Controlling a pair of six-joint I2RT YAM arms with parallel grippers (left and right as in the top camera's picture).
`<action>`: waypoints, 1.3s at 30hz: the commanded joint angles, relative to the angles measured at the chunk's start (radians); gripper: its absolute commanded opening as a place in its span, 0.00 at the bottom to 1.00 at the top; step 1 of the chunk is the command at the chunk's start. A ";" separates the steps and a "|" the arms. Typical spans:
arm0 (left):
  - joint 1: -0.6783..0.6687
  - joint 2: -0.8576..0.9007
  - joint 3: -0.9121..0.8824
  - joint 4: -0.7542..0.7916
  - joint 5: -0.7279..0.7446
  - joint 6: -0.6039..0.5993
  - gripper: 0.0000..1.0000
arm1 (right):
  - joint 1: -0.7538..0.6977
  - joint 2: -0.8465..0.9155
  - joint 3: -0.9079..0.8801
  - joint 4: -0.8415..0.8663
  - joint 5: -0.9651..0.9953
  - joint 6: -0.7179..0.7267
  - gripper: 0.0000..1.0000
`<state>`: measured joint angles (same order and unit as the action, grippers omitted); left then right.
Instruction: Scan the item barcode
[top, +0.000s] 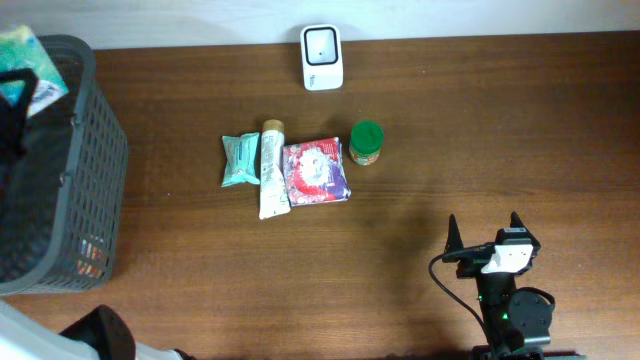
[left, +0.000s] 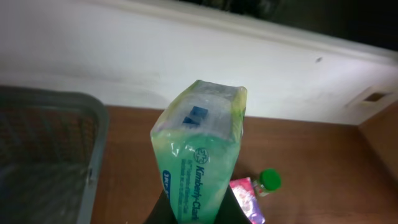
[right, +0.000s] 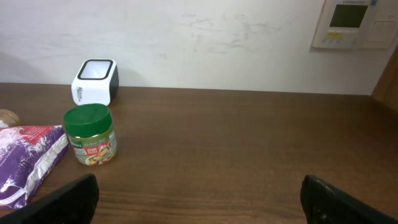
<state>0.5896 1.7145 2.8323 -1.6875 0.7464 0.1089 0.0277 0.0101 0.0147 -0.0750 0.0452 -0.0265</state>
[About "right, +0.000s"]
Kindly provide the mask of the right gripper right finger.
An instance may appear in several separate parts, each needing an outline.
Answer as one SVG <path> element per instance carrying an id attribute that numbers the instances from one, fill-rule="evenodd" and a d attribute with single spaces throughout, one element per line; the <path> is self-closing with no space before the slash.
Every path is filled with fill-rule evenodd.
<path id="1" fill-rule="evenodd" d="M 397 224 L 396 219 L 314 175 L 305 176 L 300 201 L 308 224 Z"/>

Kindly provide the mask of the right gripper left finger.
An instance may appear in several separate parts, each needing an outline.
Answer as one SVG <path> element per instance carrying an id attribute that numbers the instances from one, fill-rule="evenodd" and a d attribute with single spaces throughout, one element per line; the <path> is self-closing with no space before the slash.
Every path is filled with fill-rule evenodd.
<path id="1" fill-rule="evenodd" d="M 1 224 L 89 224 L 98 200 L 96 177 L 86 174 L 34 203 L 1 217 Z"/>

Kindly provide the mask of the red purple pad packet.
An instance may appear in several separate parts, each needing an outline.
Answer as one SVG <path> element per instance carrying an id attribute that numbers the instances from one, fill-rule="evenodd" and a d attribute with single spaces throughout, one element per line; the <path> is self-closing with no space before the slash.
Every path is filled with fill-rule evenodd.
<path id="1" fill-rule="evenodd" d="M 1 208 L 26 206 L 68 147 L 61 125 L 2 128 Z"/>

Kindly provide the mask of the green lid seasoning jar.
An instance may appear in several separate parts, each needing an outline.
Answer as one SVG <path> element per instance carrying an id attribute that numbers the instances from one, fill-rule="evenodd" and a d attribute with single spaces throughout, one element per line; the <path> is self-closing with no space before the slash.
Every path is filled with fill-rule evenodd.
<path id="1" fill-rule="evenodd" d="M 99 103 L 77 106 L 65 113 L 63 122 L 80 163 L 98 166 L 116 155 L 118 144 L 107 106 Z"/>

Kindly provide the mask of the white cream tube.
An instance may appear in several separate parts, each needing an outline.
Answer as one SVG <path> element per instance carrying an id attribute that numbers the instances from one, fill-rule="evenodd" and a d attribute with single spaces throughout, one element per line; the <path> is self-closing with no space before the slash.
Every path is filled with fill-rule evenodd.
<path id="1" fill-rule="evenodd" d="M 10 110 L 0 109 L 0 127 L 1 128 L 10 128 L 14 126 L 19 126 L 21 124 L 21 120 L 18 115 Z"/>

